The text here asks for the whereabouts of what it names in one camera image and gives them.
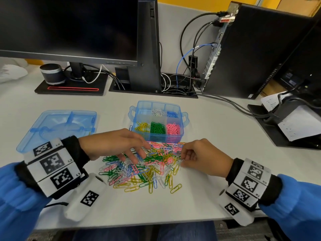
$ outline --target desk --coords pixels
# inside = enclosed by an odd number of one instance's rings
[[[321,185],[320,152],[292,148],[278,148],[265,135],[259,124],[239,113],[227,103],[199,97],[199,99],[113,93],[104,96],[38,95],[34,89],[43,80],[38,66],[29,66],[29,75],[0,84],[0,166],[22,160],[15,149],[39,115],[45,110],[93,110],[99,115],[97,132],[128,126],[129,107],[139,100],[175,103],[189,114],[184,142],[207,138],[231,157],[250,158],[269,167],[274,174],[287,174],[299,181]],[[233,99],[246,106],[260,104],[259,100]],[[101,158],[88,163],[86,170],[98,173]],[[79,223],[66,220],[62,206],[42,211],[36,229],[114,227],[152,223],[187,222],[226,219],[227,215],[216,203],[226,181],[217,178],[212,185],[207,176],[191,169],[182,169],[173,179],[183,187],[175,194],[161,188],[140,189],[124,193],[107,187],[101,201]]]

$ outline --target blue sleeve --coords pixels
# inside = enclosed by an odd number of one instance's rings
[[[291,241],[321,240],[321,186],[280,174],[283,188],[270,206],[260,205]]]
[[[0,168],[0,237],[24,241],[33,231],[41,210],[51,201],[19,181],[12,163]]]

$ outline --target container handle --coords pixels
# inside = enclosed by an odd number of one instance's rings
[[[134,116],[132,115],[132,112],[136,112],[136,107],[134,107],[134,106],[131,106],[130,108],[129,108],[129,113],[128,113],[128,117],[129,117],[129,119],[132,121],[132,122],[134,122]]]
[[[189,118],[188,118],[188,113],[187,112],[182,112],[182,119],[186,118],[186,120],[183,122],[183,126],[186,127],[189,124]]]

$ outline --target jeans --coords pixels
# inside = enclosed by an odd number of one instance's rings
[[[79,230],[73,241],[139,241],[144,226]],[[157,241],[217,241],[213,221],[163,224]]]

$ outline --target person's left hand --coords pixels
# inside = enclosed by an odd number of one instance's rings
[[[146,153],[142,149],[150,149],[150,145],[146,140],[137,133],[128,129],[120,129],[100,134],[92,134],[79,138],[81,148],[90,157],[96,160],[101,156],[116,155],[121,161],[125,161],[122,153],[125,153],[133,164],[138,163],[138,159],[131,152],[134,148],[141,158],[146,158]]]

